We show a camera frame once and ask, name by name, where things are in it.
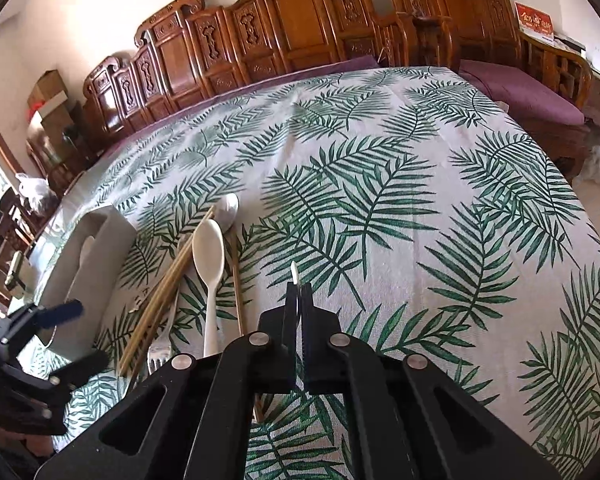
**white plastic spoon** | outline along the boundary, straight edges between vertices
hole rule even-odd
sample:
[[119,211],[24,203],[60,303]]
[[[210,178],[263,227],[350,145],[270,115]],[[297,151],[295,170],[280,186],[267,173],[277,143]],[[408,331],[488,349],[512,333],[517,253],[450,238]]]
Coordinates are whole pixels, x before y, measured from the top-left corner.
[[224,239],[222,230],[215,220],[203,220],[195,229],[193,261],[200,279],[208,288],[205,323],[205,357],[208,357],[220,351],[215,293],[224,272]]

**leaf print tablecloth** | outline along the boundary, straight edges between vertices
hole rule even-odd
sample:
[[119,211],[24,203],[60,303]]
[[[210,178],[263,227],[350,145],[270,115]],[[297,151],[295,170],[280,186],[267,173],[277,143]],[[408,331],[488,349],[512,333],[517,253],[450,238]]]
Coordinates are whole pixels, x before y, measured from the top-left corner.
[[[381,354],[420,352],[574,478],[600,446],[600,240],[540,148],[446,69],[369,70],[238,96],[130,142],[80,213],[112,203],[138,229],[96,344],[112,369],[138,297],[208,206],[237,192],[249,327],[295,260],[315,303]],[[233,284],[222,344],[238,335]],[[171,335],[202,354],[190,269]],[[40,376],[62,359],[37,346]],[[64,446],[119,401],[112,371],[75,393]],[[265,396],[250,480],[350,478],[338,396]]]

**silver screw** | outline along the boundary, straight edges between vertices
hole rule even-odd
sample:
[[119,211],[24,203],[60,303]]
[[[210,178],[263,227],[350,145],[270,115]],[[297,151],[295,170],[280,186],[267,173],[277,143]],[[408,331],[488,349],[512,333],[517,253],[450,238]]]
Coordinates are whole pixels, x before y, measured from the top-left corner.
[[171,360],[171,366],[176,370],[186,370],[193,364],[193,360],[190,355],[180,354],[173,357]]
[[269,334],[264,332],[254,332],[249,337],[249,343],[253,346],[264,346],[269,342]]
[[424,355],[411,354],[407,357],[407,364],[414,370],[424,370],[429,364],[429,361]]
[[349,346],[351,339],[349,338],[349,336],[347,334],[343,334],[342,332],[339,332],[337,334],[333,334],[329,338],[329,341],[331,341],[331,344],[333,346]]

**metal fork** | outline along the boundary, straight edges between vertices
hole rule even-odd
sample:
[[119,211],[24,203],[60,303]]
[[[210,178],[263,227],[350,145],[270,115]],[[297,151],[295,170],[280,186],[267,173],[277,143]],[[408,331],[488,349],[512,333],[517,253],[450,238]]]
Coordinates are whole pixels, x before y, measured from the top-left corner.
[[176,291],[176,297],[171,305],[166,327],[164,327],[164,330],[160,336],[158,336],[158,338],[151,343],[151,346],[148,347],[148,352],[146,353],[146,363],[148,366],[149,375],[156,372],[161,365],[171,359],[171,355],[173,354],[170,335],[171,328],[173,328],[173,321],[176,319],[178,297],[179,290]]

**purple cushion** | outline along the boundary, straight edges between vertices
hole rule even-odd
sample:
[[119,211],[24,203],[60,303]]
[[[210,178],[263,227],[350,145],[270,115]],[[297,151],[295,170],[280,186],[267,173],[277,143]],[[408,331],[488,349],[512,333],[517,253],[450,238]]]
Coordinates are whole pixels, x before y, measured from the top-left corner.
[[509,115],[515,120],[584,124],[580,110],[520,69],[462,59],[460,75],[490,99],[506,102]]

